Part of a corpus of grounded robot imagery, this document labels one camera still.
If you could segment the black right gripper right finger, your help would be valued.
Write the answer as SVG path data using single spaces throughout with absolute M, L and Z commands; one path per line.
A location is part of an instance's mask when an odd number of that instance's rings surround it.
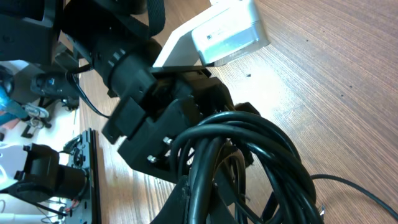
M 277 215 L 274 215 L 277 206 L 279 205 L 279 202 L 277 201 L 277 198 L 275 196 L 275 193 L 272 192 L 266 206 L 264 207 L 261 215 L 261 219 L 264 223 L 268 224 L 279 224 L 280 223 L 280 218 Z

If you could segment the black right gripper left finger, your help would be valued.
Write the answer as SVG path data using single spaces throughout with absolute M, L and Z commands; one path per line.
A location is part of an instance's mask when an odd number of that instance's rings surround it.
M 159 214 L 150 224 L 184 224 L 188 223 L 188 206 L 190 195 L 188 194 L 188 177 L 184 176 L 174 187 L 166 203 Z M 229 211 L 226 203 L 218 193 L 218 188 L 213 185 L 208 206 L 206 224 L 237 223 Z

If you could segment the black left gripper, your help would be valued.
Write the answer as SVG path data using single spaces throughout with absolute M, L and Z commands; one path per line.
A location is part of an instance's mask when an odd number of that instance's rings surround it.
M 226 110 L 258 114 L 250 103 L 234 104 L 228 88 L 205 67 L 115 68 L 101 77 L 120 101 L 103 128 L 118 154 L 133 170 L 177 182 L 164 138 L 174 139 L 202 119 Z

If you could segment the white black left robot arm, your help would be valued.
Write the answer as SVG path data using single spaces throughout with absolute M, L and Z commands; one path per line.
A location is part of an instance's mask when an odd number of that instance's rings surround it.
M 60 33 L 100 74 L 119 103 L 103 128 L 130 168 L 176 181 L 177 160 L 164 138 L 176 137 L 205 116 L 232 104 L 229 91 L 197 65 L 156 67 L 162 51 L 154 29 L 99 1 L 2 1 L 1 59 L 52 63 Z

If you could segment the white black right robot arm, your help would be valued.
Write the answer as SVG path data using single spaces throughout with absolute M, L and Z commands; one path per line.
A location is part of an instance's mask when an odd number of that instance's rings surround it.
M 1 193 L 40 207 L 51 197 L 71 204 L 55 214 L 70 223 L 101 223 L 98 161 L 94 145 L 74 146 L 69 165 L 45 145 L 1 148 Z M 243 155 L 230 146 L 221 151 L 208 206 L 207 223 L 246 223 L 251 212 L 244 204 Z

